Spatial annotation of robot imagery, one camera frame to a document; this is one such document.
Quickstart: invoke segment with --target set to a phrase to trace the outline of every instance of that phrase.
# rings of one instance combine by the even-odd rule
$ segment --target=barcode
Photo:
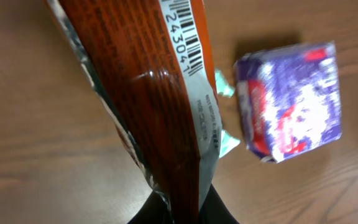
[[[198,38],[193,13],[189,0],[174,0],[169,4],[169,9],[178,16],[182,36],[185,40],[188,67],[186,70],[189,76],[204,69],[201,43]]]

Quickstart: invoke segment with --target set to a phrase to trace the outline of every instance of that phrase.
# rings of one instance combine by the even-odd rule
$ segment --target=black object
[[[129,221],[129,224],[144,224],[144,223],[161,223],[172,224],[170,213],[167,205],[161,197],[152,192],[140,211],[135,217]],[[198,217],[199,224],[237,224],[238,222],[233,218],[230,212],[224,206],[221,198],[211,185],[208,195],[204,201]]]

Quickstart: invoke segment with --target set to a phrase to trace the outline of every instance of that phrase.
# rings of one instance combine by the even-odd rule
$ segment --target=candy wrapper
[[[224,97],[230,98],[234,95],[235,89],[225,79],[222,71],[215,69],[216,92]],[[221,152],[219,158],[224,157],[232,149],[240,144],[240,139],[231,136],[226,130],[221,134]]]
[[[247,54],[235,64],[248,149],[281,162],[341,137],[333,43]]]
[[[202,0],[47,4],[173,221],[196,223],[222,133]]]

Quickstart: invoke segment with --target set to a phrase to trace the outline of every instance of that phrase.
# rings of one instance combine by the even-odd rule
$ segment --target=brown wood grain
[[[282,164],[242,143],[213,184],[241,223],[358,223],[358,1],[205,0],[215,66],[262,48],[335,40],[341,140]],[[219,98],[242,138],[235,98]],[[42,1],[0,0],[0,223],[126,223],[140,170]]]

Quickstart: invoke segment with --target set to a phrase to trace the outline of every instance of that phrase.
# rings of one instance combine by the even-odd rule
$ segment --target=small candy box
[[[341,137],[333,42],[247,54],[235,64],[248,149],[281,162]]]

